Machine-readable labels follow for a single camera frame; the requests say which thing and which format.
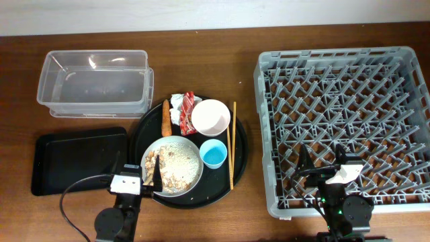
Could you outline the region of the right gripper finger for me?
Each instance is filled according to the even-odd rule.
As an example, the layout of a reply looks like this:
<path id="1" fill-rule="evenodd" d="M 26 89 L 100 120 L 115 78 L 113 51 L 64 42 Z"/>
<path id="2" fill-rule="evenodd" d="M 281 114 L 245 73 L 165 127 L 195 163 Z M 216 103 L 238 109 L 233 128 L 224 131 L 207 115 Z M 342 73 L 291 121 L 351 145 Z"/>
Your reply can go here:
<path id="1" fill-rule="evenodd" d="M 342 145 L 335 146 L 336 165 L 361 165 L 362 158 L 354 153 L 347 153 Z"/>
<path id="2" fill-rule="evenodd" d="M 314 169 L 314 161 L 310 158 L 310 154 L 305 144 L 300 145 L 297 168 L 299 170 Z"/>

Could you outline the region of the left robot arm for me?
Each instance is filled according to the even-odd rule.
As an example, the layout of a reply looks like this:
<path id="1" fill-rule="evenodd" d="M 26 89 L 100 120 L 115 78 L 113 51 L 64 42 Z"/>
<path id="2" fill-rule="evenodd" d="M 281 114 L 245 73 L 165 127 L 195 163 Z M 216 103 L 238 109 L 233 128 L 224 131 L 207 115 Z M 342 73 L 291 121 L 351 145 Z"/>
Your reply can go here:
<path id="1" fill-rule="evenodd" d="M 133 241 L 142 199 L 163 190 L 159 156 L 156 156 L 153 180 L 145 185 L 142 167 L 125 164 L 120 174 L 110 176 L 108 192 L 116 197 L 111 208 L 102 210 L 94 222 L 97 242 Z"/>

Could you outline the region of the white tissue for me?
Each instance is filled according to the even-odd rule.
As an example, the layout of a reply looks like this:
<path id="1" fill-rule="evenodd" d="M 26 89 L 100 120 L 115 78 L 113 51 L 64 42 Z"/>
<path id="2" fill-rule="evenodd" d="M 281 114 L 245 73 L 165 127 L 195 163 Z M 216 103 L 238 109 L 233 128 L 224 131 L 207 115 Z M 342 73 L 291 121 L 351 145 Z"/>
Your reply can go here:
<path id="1" fill-rule="evenodd" d="M 171 123 L 177 126 L 180 125 L 180 114 L 184 96 L 184 93 L 176 93 L 172 94 L 170 99 L 170 104 L 172 106 L 172 108 L 169 110 Z"/>

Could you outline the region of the blue cup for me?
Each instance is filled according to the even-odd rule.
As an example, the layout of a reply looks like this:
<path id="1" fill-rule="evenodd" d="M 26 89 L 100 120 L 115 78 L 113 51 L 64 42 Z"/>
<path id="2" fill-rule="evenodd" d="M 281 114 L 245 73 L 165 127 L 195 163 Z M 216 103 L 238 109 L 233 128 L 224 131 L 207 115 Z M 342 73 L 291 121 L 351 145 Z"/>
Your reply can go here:
<path id="1" fill-rule="evenodd" d="M 226 145 L 218 139 L 209 139 L 200 147 L 200 158 L 210 169 L 218 169 L 228 155 Z"/>

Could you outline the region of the grey plate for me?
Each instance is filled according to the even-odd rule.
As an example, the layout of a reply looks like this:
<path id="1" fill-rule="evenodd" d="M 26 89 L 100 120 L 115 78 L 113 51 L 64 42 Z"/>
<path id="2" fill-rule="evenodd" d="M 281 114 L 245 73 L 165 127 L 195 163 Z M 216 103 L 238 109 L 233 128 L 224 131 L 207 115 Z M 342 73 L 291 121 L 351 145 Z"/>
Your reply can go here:
<path id="1" fill-rule="evenodd" d="M 167 136 L 153 142 L 144 152 L 140 166 L 145 185 L 153 183 L 156 158 L 159 158 L 163 190 L 161 197 L 174 198 L 190 192 L 199 182 L 204 164 L 199 149 L 182 136 Z"/>

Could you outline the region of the orange carrot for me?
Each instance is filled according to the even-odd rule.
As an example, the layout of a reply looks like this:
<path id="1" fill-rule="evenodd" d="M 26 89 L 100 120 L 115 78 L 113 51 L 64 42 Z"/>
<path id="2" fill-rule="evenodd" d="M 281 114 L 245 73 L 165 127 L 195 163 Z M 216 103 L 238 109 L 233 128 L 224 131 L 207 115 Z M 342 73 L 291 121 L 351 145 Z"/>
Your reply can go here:
<path id="1" fill-rule="evenodd" d="M 170 105 L 167 99 L 163 102 L 163 112 L 162 112 L 162 124 L 161 124 L 161 134 L 163 137 L 171 136 L 171 118 L 170 118 Z"/>

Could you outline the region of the red snack wrapper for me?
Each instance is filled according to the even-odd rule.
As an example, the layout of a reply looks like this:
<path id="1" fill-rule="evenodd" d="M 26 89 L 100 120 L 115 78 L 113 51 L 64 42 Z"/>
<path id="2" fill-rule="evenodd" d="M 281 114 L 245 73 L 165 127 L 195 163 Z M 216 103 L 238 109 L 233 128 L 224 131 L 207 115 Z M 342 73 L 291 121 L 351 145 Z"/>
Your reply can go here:
<path id="1" fill-rule="evenodd" d="M 182 136 L 195 134 L 197 130 L 191 122 L 191 114 L 194 110 L 194 93 L 192 91 L 186 92 L 183 96 L 181 105 L 181 114 L 179 117 L 179 127 Z"/>

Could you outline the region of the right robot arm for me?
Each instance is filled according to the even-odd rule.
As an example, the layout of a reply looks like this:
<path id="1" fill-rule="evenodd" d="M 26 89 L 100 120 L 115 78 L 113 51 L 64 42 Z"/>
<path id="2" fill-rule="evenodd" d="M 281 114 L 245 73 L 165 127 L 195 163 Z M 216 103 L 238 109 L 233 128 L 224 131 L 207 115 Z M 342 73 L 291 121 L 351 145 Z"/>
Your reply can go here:
<path id="1" fill-rule="evenodd" d="M 313 207 L 327 224 L 328 231 L 319 232 L 316 235 L 317 241 L 365 241 L 364 234 L 370 231 L 374 202 L 362 195 L 346 193 L 346 185 L 359 177 L 364 164 L 365 161 L 360 156 L 346 153 L 338 144 L 333 163 L 315 167 L 306 145 L 301 145 L 298 164 L 290 177 L 290 184 L 295 193 Z M 298 191 L 297 177 L 306 179 L 305 188 L 318 190 L 318 202 L 310 202 Z"/>

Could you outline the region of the rice and food scraps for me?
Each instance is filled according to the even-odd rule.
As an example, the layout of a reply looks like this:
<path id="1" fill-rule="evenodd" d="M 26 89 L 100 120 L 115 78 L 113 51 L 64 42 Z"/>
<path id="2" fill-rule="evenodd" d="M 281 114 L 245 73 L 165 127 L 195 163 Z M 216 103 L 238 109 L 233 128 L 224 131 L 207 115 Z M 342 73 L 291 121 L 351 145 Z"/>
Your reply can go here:
<path id="1" fill-rule="evenodd" d="M 167 143 L 144 156 L 144 185 L 153 185 L 156 156 L 159 156 L 163 192 L 188 191 L 200 176 L 200 161 L 194 150 L 181 143 Z"/>

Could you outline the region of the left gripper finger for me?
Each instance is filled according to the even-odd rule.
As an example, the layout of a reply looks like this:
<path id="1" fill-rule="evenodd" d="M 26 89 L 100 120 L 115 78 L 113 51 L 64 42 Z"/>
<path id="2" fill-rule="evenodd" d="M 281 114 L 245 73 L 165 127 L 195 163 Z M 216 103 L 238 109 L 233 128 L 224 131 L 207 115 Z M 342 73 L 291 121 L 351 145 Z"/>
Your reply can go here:
<path id="1" fill-rule="evenodd" d="M 118 162 L 120 160 L 120 151 L 117 151 L 115 154 L 114 162 L 112 163 L 112 168 L 110 170 L 111 174 L 115 174 L 118 166 Z"/>
<path id="2" fill-rule="evenodd" d="M 160 171 L 160 161 L 159 156 L 156 156 L 154 173 L 153 173 L 153 191 L 154 192 L 162 192 L 163 191 L 163 182 Z"/>

